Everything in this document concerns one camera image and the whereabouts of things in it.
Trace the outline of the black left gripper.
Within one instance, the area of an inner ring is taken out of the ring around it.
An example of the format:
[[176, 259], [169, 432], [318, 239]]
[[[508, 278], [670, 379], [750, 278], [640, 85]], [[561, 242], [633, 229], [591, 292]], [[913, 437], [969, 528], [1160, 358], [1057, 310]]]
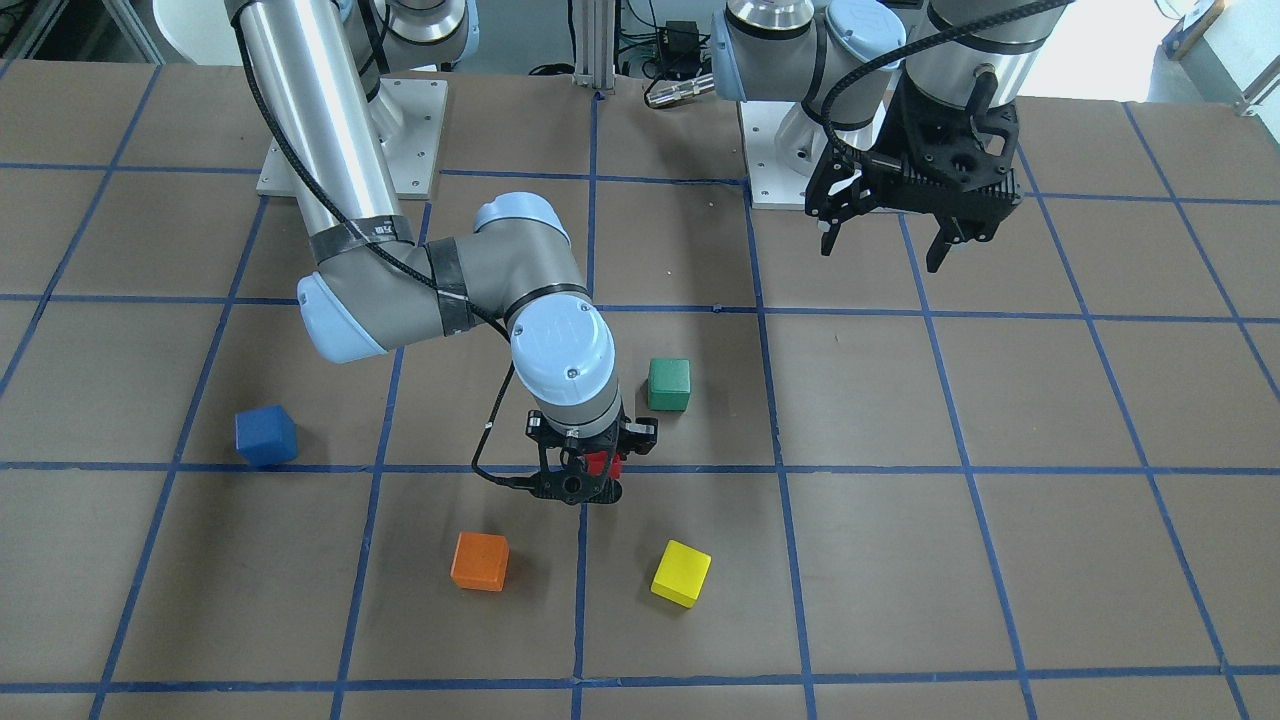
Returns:
[[934, 217], [928, 273], [940, 270], [951, 247], [992, 240], [1023, 200], [1012, 163], [1016, 106], [996, 105], [998, 88], [996, 76], [974, 76], [954, 108], [905, 77], [870, 149], [826, 149], [805, 191], [820, 255], [833, 252], [847, 222], [881, 208]]

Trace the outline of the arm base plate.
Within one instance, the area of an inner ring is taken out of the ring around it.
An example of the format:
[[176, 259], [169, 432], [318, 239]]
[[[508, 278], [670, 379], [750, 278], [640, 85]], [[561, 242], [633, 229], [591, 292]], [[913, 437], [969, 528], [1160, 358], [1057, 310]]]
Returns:
[[796, 102], [740, 102], [742, 149], [754, 208], [801, 211], [823, 140]]
[[285, 119], [297, 155], [334, 199], [371, 202], [433, 195], [448, 85], [443, 79], [381, 79], [371, 102], [342, 101]]

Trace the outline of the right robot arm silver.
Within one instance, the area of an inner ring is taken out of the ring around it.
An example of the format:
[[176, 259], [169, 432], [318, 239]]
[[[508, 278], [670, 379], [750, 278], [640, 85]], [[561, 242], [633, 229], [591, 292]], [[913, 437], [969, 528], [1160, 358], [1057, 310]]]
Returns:
[[488, 324], [509, 377], [536, 401], [530, 477], [490, 482], [567, 505], [613, 503], [657, 420], [630, 419], [614, 337], [585, 288], [571, 238], [541, 196], [483, 205], [474, 232], [419, 243], [389, 152], [408, 114], [388, 74], [453, 61], [477, 45], [471, 1], [229, 1], [250, 92], [291, 167], [316, 272], [297, 284], [305, 327], [332, 363]]

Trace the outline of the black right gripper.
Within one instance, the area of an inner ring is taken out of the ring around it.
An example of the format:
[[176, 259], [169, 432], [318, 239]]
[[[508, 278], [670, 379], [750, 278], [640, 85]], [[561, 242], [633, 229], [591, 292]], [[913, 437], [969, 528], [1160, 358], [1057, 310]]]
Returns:
[[622, 465], [630, 454], [649, 454], [658, 441], [658, 420], [630, 419], [620, 414], [600, 434], [567, 436], [534, 410], [526, 436], [539, 448], [540, 469], [526, 479], [526, 491], [538, 498], [567, 505], [614, 503], [623, 493]]

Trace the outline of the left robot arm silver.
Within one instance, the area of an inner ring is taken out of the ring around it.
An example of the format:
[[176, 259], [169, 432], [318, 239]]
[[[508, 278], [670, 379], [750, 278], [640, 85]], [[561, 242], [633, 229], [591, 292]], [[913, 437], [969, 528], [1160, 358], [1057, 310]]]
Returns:
[[879, 1], [728, 1], [710, 33], [716, 91], [786, 102], [804, 211], [829, 255], [854, 218], [933, 217], [925, 255], [991, 241], [1021, 204], [1016, 97], [1064, 1], [927, 1], [913, 28]]

